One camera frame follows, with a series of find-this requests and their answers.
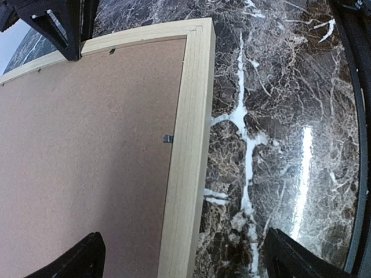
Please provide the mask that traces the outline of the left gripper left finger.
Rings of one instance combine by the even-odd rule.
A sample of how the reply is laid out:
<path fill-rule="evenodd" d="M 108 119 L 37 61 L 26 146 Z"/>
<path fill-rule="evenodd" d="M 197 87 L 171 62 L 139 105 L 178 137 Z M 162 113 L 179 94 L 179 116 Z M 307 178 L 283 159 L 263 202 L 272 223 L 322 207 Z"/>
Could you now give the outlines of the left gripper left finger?
<path fill-rule="evenodd" d="M 101 233 L 93 232 L 49 265 L 28 275 L 28 277 L 102 277 L 104 265 L 104 240 Z"/>

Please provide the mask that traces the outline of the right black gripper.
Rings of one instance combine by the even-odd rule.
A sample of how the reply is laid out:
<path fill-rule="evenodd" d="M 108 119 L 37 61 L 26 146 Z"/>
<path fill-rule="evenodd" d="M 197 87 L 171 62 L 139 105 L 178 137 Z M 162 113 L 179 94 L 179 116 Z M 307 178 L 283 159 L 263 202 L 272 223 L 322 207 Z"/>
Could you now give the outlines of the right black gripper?
<path fill-rule="evenodd" d="M 68 61 L 77 61 L 81 57 L 80 24 L 81 40 L 91 39 L 99 2 L 1 0 L 1 32 L 5 32 L 21 18 L 47 38 Z"/>

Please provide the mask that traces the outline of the brown backing board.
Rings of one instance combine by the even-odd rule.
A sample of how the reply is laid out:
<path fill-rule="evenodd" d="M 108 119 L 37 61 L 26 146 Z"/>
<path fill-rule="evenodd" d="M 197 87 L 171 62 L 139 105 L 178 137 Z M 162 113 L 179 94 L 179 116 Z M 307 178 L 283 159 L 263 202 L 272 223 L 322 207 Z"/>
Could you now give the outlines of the brown backing board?
<path fill-rule="evenodd" d="M 1 276 L 24 277 L 87 234 L 105 277 L 156 277 L 186 42 L 62 62 L 1 85 Z"/>

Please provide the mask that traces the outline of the light wooden picture frame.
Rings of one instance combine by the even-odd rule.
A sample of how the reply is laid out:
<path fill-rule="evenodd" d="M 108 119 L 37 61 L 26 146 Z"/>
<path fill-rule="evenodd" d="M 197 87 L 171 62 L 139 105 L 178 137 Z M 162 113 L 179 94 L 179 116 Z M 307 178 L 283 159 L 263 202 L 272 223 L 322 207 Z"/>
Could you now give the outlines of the light wooden picture frame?
<path fill-rule="evenodd" d="M 156 277 L 191 277 L 198 244 L 209 145 L 215 33 L 212 19 L 173 21 L 138 27 L 88 40 L 90 54 L 184 39 L 185 49 L 174 131 L 163 141 L 172 146 Z M 44 55 L 1 77 L 1 85 L 62 62 L 59 52 Z"/>

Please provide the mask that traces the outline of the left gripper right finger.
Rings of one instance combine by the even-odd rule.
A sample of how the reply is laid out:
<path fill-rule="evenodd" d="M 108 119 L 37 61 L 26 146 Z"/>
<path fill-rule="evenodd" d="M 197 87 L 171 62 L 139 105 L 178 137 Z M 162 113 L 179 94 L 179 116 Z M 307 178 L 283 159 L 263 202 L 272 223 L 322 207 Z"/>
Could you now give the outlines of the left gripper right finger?
<path fill-rule="evenodd" d="M 270 228 L 264 239 L 269 277 L 327 278 L 351 275 L 320 259 L 280 229 Z"/>

